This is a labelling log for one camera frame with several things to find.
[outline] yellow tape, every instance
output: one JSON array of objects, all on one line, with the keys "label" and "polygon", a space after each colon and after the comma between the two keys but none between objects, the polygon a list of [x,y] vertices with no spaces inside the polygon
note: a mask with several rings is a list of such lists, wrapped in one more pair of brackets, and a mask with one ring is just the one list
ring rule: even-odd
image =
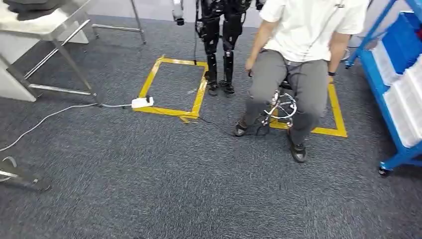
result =
[{"label": "yellow tape", "polygon": [[[151,87],[152,82],[154,81],[155,75],[157,74],[161,63],[172,63],[172,64],[195,66],[194,61],[170,59],[170,58],[165,58],[164,56],[158,58],[154,66],[152,67],[151,72],[148,74],[148,77],[141,89],[141,92],[139,93],[140,98],[145,97],[146,94],[148,93],[148,90]],[[205,72],[208,70],[208,64],[206,62],[197,62],[196,65],[203,67],[204,71],[202,73],[201,83],[198,88],[197,95],[195,97],[194,105],[192,106],[192,109],[190,112],[158,108],[158,107],[145,107],[145,108],[137,108],[133,110],[138,111],[138,112],[147,112],[147,113],[162,114],[162,115],[168,115],[168,116],[183,116],[183,118],[197,119],[199,116],[199,111],[201,109],[202,101],[204,100],[204,94],[207,88],[207,80],[205,79]]]},{"label": "yellow tape", "polygon": [[336,136],[347,137],[346,127],[344,126],[343,115],[341,114],[340,104],[338,103],[337,94],[334,84],[328,85],[328,95],[331,102],[332,113],[334,115],[335,125],[337,127]]}]

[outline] stool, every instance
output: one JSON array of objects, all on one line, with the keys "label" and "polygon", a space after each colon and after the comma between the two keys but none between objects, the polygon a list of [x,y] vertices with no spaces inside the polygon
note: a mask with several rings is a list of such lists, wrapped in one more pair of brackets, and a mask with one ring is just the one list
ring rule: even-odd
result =
[{"label": "stool", "polygon": [[[287,127],[293,126],[293,115],[297,111],[296,101],[295,99],[287,94],[286,90],[292,90],[292,86],[289,84],[289,81],[287,80],[288,76],[281,82],[279,85],[279,88],[276,90],[273,99],[271,100],[271,110],[264,111],[265,119],[261,122],[262,125],[268,125],[270,118],[275,118],[278,120],[287,120]],[[281,110],[285,116],[274,116],[272,115],[273,112],[278,109]]]}]

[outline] black robot leg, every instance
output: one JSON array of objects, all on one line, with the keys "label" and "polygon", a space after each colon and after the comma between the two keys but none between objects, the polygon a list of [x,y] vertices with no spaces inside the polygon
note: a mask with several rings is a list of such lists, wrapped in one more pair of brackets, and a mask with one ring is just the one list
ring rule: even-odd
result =
[{"label": "black robot leg", "polygon": [[208,93],[212,96],[217,95],[217,60],[215,53],[219,38],[219,18],[203,21],[200,29],[201,39],[204,42],[205,53],[207,54],[208,71],[205,72],[205,79],[208,81]]},{"label": "black robot leg", "polygon": [[224,48],[224,75],[225,79],[220,81],[219,86],[230,96],[234,94],[233,62],[234,46],[237,38],[242,34],[242,14],[226,14],[223,25],[223,48]]}]

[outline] man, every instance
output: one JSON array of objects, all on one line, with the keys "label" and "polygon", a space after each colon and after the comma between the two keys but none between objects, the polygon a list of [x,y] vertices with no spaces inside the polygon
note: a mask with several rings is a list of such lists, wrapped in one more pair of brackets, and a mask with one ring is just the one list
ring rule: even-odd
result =
[{"label": "man", "polygon": [[304,140],[326,107],[328,77],[350,36],[362,31],[367,6],[368,0],[267,0],[245,64],[253,84],[235,135],[245,135],[289,75],[298,111],[287,136],[293,158],[305,162]]}]

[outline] caster wheel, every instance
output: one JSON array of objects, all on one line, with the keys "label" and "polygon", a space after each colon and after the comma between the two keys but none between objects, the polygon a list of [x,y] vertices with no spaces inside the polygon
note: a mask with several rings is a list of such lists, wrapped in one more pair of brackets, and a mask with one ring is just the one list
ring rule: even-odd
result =
[{"label": "caster wheel", "polygon": [[378,173],[383,177],[387,177],[388,175],[390,175],[390,172],[390,170],[383,169],[381,167],[378,169]]}]

